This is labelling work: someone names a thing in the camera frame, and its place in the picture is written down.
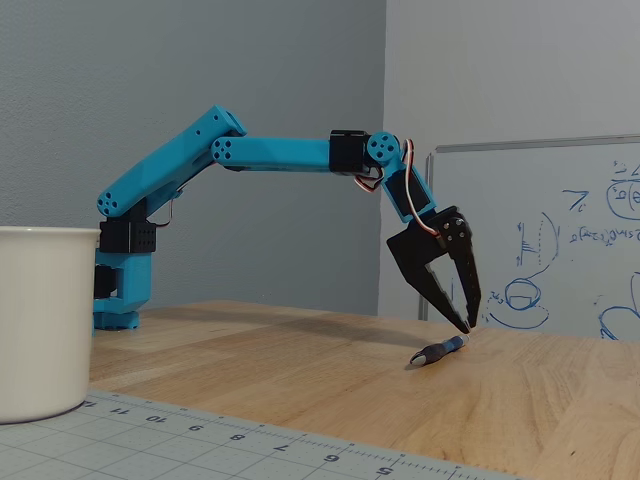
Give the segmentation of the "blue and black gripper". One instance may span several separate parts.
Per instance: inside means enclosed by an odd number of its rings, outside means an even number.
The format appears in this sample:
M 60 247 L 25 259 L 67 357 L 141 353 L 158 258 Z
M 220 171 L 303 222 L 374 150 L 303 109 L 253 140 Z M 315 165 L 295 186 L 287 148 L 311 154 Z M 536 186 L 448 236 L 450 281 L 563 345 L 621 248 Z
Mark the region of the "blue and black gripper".
M 482 298 L 472 245 L 472 232 L 458 209 L 439 212 L 429 188 L 413 168 L 394 173 L 386 192 L 406 228 L 387 240 L 389 250 L 406 280 L 442 316 L 464 334 L 476 327 Z M 429 264 L 449 254 L 465 295 L 467 323 L 454 309 Z

